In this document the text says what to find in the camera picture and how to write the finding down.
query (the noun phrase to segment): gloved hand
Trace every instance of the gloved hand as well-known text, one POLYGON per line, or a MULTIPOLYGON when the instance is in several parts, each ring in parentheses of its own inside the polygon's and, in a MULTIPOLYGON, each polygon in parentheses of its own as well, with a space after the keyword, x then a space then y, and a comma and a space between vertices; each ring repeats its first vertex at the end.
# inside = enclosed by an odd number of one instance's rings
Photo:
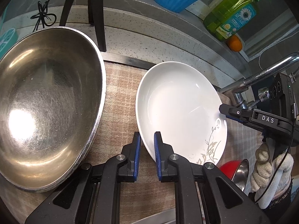
MULTIPOLYGON (((265 191, 285 153, 279 155, 272 163, 270 160, 270 151, 268 145, 263 143, 255 152, 256 163, 253 173, 250 176, 252 190, 256 192, 257 200, 265 191)), ((270 187, 265 195, 258 201, 261 209, 266 209, 272 200, 282 196, 290 186, 291 170, 293 167, 293 157, 287 154, 279 170, 277 171, 270 187)))

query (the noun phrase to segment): chrome faucet spout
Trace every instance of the chrome faucet spout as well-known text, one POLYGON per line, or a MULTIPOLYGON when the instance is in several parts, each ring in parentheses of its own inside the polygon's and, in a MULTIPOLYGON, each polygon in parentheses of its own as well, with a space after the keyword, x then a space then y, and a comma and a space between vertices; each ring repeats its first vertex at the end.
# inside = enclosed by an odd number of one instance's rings
POLYGON ((299 61, 299 53, 291 53, 282 60, 262 70, 261 72, 252 75, 246 79, 241 78, 240 80, 222 88, 218 91, 228 96, 231 99, 232 105, 240 108, 247 108, 246 102, 244 101, 241 93, 248 90, 248 87, 268 78, 283 69, 289 68, 291 65, 299 61))

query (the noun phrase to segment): orange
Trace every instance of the orange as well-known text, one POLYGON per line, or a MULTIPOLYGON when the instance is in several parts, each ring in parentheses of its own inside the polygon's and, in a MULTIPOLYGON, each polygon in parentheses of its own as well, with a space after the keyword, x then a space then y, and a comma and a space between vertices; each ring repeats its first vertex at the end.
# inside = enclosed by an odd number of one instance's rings
POLYGON ((242 42, 236 35, 229 37, 226 41, 226 44, 232 51, 235 52, 240 52, 243 47, 242 42))

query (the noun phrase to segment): green liquid bottle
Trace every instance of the green liquid bottle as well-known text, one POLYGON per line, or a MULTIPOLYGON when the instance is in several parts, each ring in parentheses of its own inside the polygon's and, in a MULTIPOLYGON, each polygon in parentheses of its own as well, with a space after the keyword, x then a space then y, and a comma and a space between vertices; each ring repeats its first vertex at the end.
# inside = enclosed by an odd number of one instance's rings
POLYGON ((223 0, 204 19, 204 26, 219 41, 225 41, 257 14, 258 1, 223 0))

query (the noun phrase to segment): white ceramic dish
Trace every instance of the white ceramic dish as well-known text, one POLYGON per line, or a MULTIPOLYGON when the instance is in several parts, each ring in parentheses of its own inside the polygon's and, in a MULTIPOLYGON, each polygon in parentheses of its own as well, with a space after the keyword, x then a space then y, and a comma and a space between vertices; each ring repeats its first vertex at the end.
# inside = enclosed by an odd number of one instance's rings
POLYGON ((190 162, 220 160, 227 137, 221 100, 199 71, 184 63, 162 62, 143 76, 136 95, 136 119, 142 141, 155 160, 154 133, 190 162))

